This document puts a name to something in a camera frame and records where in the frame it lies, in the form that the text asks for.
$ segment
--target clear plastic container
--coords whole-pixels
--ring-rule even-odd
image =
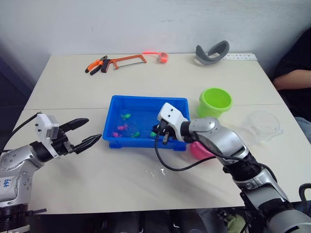
[[[235,131],[248,145],[270,141],[283,133],[278,119],[267,111],[252,112]]]

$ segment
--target blue tray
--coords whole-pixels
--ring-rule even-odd
[[[164,103],[170,103],[176,107],[185,118],[190,119],[188,101],[185,98],[158,98],[140,96],[113,96],[109,106],[109,112],[103,133],[103,139],[109,141],[110,148],[144,147],[153,148],[155,138],[150,136],[152,127],[159,123],[157,115]],[[129,129],[119,131],[118,126],[128,124]],[[139,132],[139,137],[132,138]],[[112,133],[121,134],[122,137],[113,137]],[[186,150],[186,143],[170,139],[167,145],[162,144],[160,137],[158,147]]]

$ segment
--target green plastic bowl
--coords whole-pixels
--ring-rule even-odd
[[[197,108],[199,117],[218,118],[223,112],[228,111],[232,105],[232,98],[220,88],[206,89],[200,95],[200,105]]]

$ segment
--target toy fish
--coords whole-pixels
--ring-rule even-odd
[[[128,119],[128,118],[130,118],[131,117],[131,114],[125,114],[125,115],[121,115],[121,118],[123,119],[123,120],[126,120],[126,119]]]
[[[113,133],[112,133],[112,136],[113,136],[113,137],[122,137],[123,135],[122,135],[122,134],[118,134],[118,133],[116,133],[116,132],[113,132]]]
[[[150,133],[150,137],[155,137],[156,136],[156,133],[155,132],[151,132]]]
[[[118,130],[120,130],[120,131],[128,130],[128,128],[129,128],[128,124],[118,126]]]
[[[131,134],[131,138],[136,138],[139,136],[140,136],[140,132],[136,132],[136,133]]]

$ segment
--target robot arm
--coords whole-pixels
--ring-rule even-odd
[[[94,145],[101,134],[88,137],[74,146],[66,136],[88,122],[78,118],[59,126],[53,116],[37,114],[35,131],[40,142],[33,142],[0,156],[0,233],[11,229],[27,232],[26,216],[29,215],[32,179],[34,172],[44,163],[68,153],[79,154]]]
[[[230,129],[212,117],[188,121],[181,112],[165,103],[158,115],[160,123],[154,129],[165,135],[164,143],[172,136],[179,141],[200,142],[215,154],[241,189],[241,197],[249,210],[258,211],[273,233],[311,232],[311,218],[292,208],[286,194],[277,184],[268,166],[258,163],[247,146]]]

